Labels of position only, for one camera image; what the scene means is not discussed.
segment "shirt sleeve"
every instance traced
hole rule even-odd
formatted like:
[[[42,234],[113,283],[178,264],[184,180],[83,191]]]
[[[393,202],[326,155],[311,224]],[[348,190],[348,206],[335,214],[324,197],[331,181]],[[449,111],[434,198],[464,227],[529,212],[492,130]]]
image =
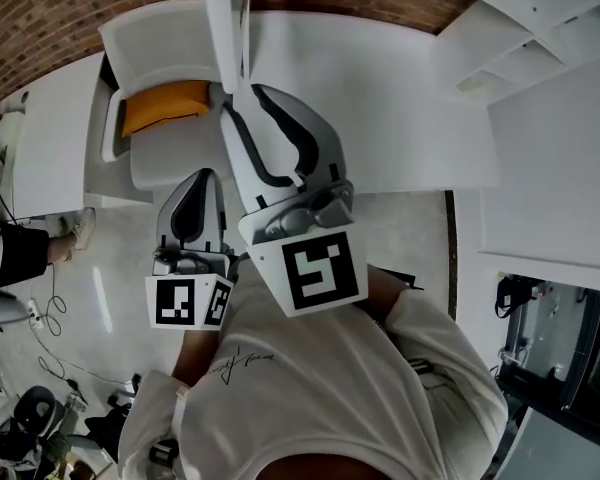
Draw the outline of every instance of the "shirt sleeve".
[[[426,361],[420,375],[451,478],[480,478],[507,422],[507,405],[486,365],[458,325],[422,291],[401,293],[385,328],[409,362]]]
[[[171,423],[178,391],[189,387],[173,377],[150,371],[142,379],[118,445],[118,476],[123,478],[125,464],[138,451],[149,449],[172,434]]]

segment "power outlet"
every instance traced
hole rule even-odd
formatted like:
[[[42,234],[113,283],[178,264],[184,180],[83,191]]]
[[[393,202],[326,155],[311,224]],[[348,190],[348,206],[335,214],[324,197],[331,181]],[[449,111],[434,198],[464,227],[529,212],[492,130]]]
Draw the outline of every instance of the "power outlet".
[[[29,318],[31,319],[31,327],[34,329],[44,329],[44,323],[42,322],[42,314],[38,309],[38,304],[35,299],[29,299],[27,302],[27,313],[29,313]]]

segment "white chair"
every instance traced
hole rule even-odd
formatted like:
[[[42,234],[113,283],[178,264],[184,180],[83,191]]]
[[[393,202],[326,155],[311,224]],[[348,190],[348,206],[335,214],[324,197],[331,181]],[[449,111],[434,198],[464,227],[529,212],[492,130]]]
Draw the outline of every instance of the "white chair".
[[[131,178],[140,190],[176,185],[202,167],[231,177],[219,123],[229,97],[220,84],[205,0],[160,2],[117,16],[100,28],[119,89],[113,94],[102,142],[102,159],[131,155]],[[208,114],[177,120],[121,137],[125,100],[169,82],[208,80]]]

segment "orange pillow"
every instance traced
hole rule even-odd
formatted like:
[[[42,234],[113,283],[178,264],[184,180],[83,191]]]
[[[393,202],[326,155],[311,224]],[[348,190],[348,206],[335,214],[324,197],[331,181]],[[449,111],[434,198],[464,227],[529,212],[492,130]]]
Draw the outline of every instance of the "orange pillow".
[[[122,136],[148,130],[177,119],[209,112],[209,82],[187,80],[152,87],[127,100]]]

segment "person wearing white shirt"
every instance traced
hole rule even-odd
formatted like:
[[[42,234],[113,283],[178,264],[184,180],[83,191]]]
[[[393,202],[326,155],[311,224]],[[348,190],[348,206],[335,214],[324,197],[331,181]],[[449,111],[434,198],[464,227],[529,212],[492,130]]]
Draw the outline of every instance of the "person wearing white shirt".
[[[44,230],[0,222],[0,288],[41,276],[50,263],[86,248],[95,223],[95,210],[86,208],[71,232],[50,238]]]
[[[121,478],[482,476],[507,406],[424,292],[369,267],[367,300],[287,318],[250,261],[239,275],[221,331],[185,332],[172,375],[143,378]],[[156,463],[165,446],[175,458]]]

